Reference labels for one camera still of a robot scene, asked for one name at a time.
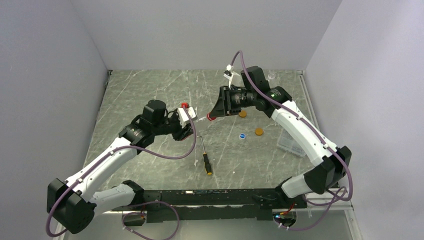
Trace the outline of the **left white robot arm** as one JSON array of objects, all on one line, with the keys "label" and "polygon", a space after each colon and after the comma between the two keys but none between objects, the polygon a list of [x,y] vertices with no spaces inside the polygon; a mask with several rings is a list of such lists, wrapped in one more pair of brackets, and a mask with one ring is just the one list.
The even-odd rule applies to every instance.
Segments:
[{"label": "left white robot arm", "polygon": [[50,224],[57,220],[72,234],[84,230],[97,216],[127,206],[139,209],[144,203],[144,189],[137,183],[126,180],[118,186],[100,191],[99,187],[125,163],[140,153],[148,153],[167,160],[187,157],[195,149],[192,144],[188,153],[181,156],[165,156],[148,150],[156,136],[172,135],[175,141],[183,141],[196,135],[194,121],[196,112],[188,103],[171,111],[161,100],[150,100],[129,125],[125,126],[102,154],[86,167],[66,180],[55,178],[47,187],[48,217],[45,231],[50,237],[58,237],[63,231],[54,233]]}]

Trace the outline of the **red bottle cap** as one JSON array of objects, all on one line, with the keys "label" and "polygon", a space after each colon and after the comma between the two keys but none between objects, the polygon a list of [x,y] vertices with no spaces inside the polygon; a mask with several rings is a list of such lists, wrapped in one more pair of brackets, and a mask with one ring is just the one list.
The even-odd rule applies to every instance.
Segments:
[{"label": "red bottle cap", "polygon": [[214,118],[214,117],[211,117],[211,116],[210,116],[210,113],[208,113],[208,114],[206,115],[206,117],[207,117],[207,119],[208,119],[209,121],[214,121],[214,120],[215,120],[215,118]]}]

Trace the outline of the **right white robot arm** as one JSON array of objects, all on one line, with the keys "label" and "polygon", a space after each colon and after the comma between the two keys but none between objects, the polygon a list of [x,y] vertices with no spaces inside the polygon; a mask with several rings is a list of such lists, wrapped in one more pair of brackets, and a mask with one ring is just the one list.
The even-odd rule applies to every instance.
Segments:
[{"label": "right white robot arm", "polygon": [[289,207],[300,195],[323,194],[347,175],[352,156],[350,149],[338,147],[320,133],[284,88],[271,88],[262,68],[251,66],[236,73],[229,64],[223,76],[228,79],[228,85],[220,87],[217,102],[207,115],[210,121],[238,115],[242,108],[255,107],[283,127],[313,165],[309,171],[290,177],[280,185],[275,194],[280,207]]}]

